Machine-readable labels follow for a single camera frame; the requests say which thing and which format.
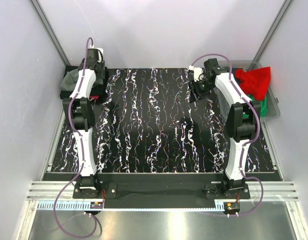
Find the black marble surface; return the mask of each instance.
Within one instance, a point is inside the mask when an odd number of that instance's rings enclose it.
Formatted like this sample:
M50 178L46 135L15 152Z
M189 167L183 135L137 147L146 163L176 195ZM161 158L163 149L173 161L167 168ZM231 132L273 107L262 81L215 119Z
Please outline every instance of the black marble surface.
M216 94L188 103L192 75L178 68L109 69L108 97L92 101L94 158L100 172L210 173L227 165L229 138ZM272 172L261 132L245 170ZM78 155L64 124L52 172L77 172Z

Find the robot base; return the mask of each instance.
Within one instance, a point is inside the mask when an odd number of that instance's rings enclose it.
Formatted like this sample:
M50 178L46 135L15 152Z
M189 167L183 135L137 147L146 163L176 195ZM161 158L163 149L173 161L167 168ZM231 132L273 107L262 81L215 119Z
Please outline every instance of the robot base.
M103 183L101 184L102 190L105 190L105 199L115 199L117 192L117 184L115 183ZM96 191L90 188L78 188L75 185L74 199L102 199L102 192Z
M206 183L205 184L205 189L207 190L206 198L209 200L216 200L216 199L236 200L237 193L239 193L239 199L250 199L249 189L246 183L242 190L227 195L225 195L224 192L222 192L222 189L219 190L220 187L221 187L220 183Z

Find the white wall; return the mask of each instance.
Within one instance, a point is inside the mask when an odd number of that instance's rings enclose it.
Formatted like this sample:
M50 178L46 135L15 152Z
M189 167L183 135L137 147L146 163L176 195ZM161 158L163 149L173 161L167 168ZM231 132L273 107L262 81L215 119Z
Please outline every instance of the white wall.
M28 0L0 0L0 240L10 240L62 108L64 65Z
M206 53L251 60L283 0L40 0L71 63L87 37L109 68L188 67Z
M281 112L268 122L269 130L308 225L308 0L294 1L260 62L271 66Z

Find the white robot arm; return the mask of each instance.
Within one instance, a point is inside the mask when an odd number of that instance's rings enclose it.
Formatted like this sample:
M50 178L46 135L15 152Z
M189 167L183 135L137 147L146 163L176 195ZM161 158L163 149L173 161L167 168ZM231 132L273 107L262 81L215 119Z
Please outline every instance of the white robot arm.
M66 121L69 121L68 110L70 101L75 98L71 108L71 119L77 131L74 132L78 150L79 170L81 170L84 154L84 167L77 178L80 189L96 190L98 184L97 168L94 161L92 135L95 115L89 102L90 92L96 78L105 70L102 48L89 48L87 51L86 68L84 61L79 66L79 77L70 98L63 100Z
M207 97L207 94L213 88L218 88L230 106L225 124L226 133L230 137L230 152L228 165L224 171L224 179L221 184L221 193L226 197L232 197L244 189L245 179L241 170L244 172L250 146L249 143L246 143L254 139L257 130L255 116L243 99L251 103L258 115L258 119L260 116L260 103L251 101L236 83L233 75L229 79L229 68L220 67L216 58L207 60L204 67L204 69L189 67L189 70L194 72L194 80L189 82L191 90L190 102L203 99Z

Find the gray cloth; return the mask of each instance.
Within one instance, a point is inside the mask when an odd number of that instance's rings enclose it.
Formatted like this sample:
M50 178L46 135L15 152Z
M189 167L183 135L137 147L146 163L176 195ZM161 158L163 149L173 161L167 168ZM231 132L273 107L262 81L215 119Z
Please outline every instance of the gray cloth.
M79 75L78 72L79 72L79 70L75 69L75 70L72 70L72 71L70 71L66 74L62 83L60 84L61 91L72 92L75 89L76 83L78 81L78 75ZM103 84L104 84L104 82L101 78L96 79L93 87L96 86L96 85L103 85Z

